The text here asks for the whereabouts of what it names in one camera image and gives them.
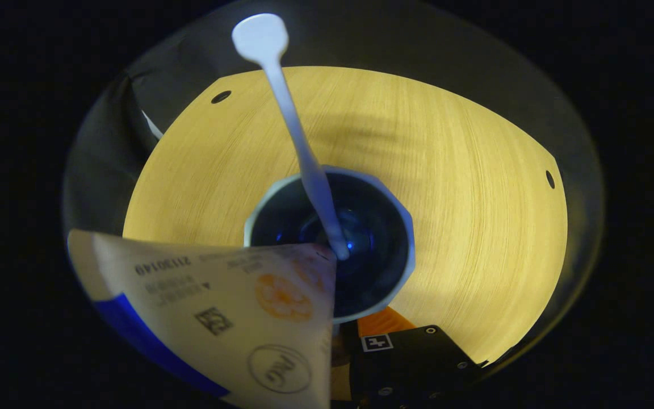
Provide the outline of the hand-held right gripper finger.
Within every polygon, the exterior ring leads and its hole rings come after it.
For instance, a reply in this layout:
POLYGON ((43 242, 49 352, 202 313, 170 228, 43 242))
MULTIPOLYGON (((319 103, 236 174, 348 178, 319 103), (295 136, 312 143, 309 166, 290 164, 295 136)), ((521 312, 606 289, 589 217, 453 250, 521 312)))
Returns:
POLYGON ((484 372, 441 327, 392 309, 344 324, 343 353, 345 408, 452 408, 484 372))

